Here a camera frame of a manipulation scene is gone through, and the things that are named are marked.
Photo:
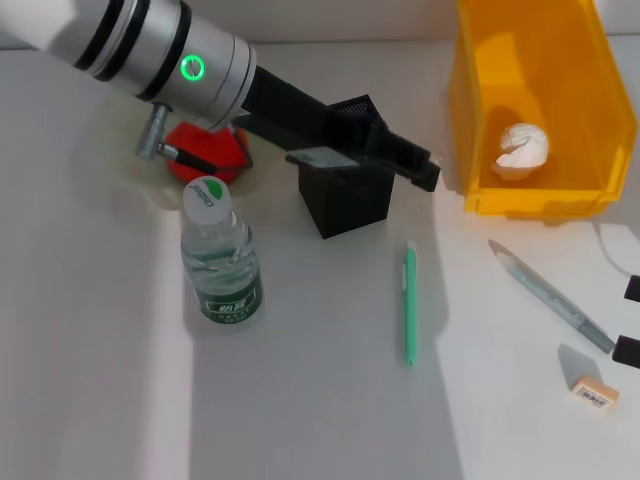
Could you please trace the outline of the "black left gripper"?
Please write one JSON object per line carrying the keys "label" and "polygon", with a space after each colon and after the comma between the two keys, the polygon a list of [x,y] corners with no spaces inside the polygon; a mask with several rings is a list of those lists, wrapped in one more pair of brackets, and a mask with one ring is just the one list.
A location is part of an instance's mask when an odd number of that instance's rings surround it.
{"label": "black left gripper", "polygon": [[441,169],[431,153],[383,126],[371,98],[326,105],[257,67],[233,125],[286,151],[327,147],[361,164],[381,164],[416,187],[434,192]]}

